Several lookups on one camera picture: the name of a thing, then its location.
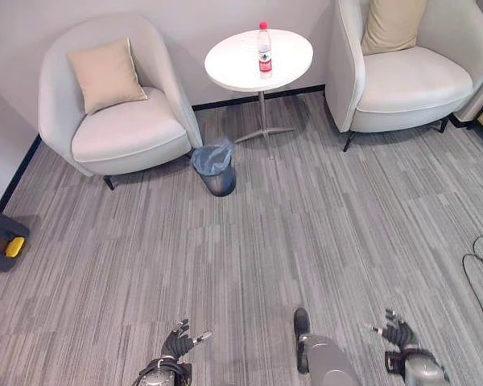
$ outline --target chair leg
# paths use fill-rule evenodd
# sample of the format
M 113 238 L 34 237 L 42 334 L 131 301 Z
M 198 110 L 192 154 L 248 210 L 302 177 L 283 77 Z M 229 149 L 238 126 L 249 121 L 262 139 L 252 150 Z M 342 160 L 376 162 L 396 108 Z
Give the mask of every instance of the chair leg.
M 349 148 L 349 145 L 350 145 L 351 141 L 354 139 L 354 137 L 356 137 L 356 132 L 355 131 L 349 130 L 349 132 L 350 132 L 350 135 L 349 135 L 349 138 L 347 138 L 347 142 L 345 143 L 344 153 Z
M 192 156 L 193 156 L 193 153 L 195 153 L 195 150 L 196 149 L 191 149 L 190 151 L 188 151 L 185 156 L 188 157 L 189 159 L 192 159 Z
M 445 128 L 448 126 L 449 123 L 449 117 L 442 118 L 442 123 L 440 124 L 440 132 L 443 133 L 445 131 Z
M 114 190 L 114 185 L 113 185 L 113 181 L 111 180 L 111 176 L 110 176 L 110 175 L 105 175 L 105 176 L 103 177 L 103 179 L 104 179 L 104 182 L 105 182 L 105 184 L 107 185 L 107 187 L 108 187 L 108 188 L 109 188 L 111 191 L 113 191 L 113 190 Z

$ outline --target gray carpet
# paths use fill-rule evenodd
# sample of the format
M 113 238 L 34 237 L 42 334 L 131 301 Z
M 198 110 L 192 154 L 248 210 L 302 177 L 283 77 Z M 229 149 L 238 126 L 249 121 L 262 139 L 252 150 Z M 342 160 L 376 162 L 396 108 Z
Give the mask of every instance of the gray carpet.
M 237 146 L 237 189 L 211 196 L 186 158 L 117 178 L 114 192 L 42 145 L 6 214 L 31 228 L 0 273 L 0 385 L 128 385 L 174 323 L 215 337 L 194 384 L 308 384 L 291 318 L 304 305 L 364 385 L 388 376 L 365 331 L 394 307 L 455 385 L 483 386 L 483 322 L 460 267 L 483 233 L 483 138 L 449 125 L 356 137 L 321 93 L 268 101 L 276 159 Z M 204 138 L 257 128 L 258 106 L 197 113 Z M 483 268 L 469 263 L 483 296 Z

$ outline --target white armchair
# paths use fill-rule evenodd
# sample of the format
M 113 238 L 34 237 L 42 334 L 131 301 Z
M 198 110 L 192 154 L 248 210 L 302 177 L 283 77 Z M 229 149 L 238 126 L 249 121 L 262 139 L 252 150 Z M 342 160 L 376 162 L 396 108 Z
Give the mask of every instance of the white armchair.
M 335 0 L 326 100 L 337 128 L 407 129 L 465 109 L 483 84 L 483 14 L 473 0 L 428 0 L 417 47 L 363 56 L 369 0 Z
M 81 89 L 66 54 L 127 37 L 147 101 L 86 116 Z M 39 134 L 84 175 L 153 167 L 202 146 L 192 107 L 174 73 L 163 38 L 145 18 L 116 14 L 84 22 L 59 37 L 39 78 Z

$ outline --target robot leg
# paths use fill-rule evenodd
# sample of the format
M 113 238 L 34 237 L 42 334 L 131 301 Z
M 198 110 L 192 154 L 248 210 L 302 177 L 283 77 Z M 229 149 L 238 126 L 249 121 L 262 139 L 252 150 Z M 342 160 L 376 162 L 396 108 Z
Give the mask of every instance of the robot leg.
M 312 386 L 361 386 L 344 352 L 330 338 L 309 334 L 309 317 L 299 308 L 294 315 L 297 368 L 309 372 Z

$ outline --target red bottle label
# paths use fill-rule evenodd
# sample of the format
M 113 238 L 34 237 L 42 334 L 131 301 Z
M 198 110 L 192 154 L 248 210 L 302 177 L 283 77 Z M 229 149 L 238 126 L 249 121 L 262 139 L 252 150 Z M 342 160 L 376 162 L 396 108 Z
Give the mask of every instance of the red bottle label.
M 259 71 L 269 72 L 272 70 L 272 56 L 270 51 L 259 52 Z

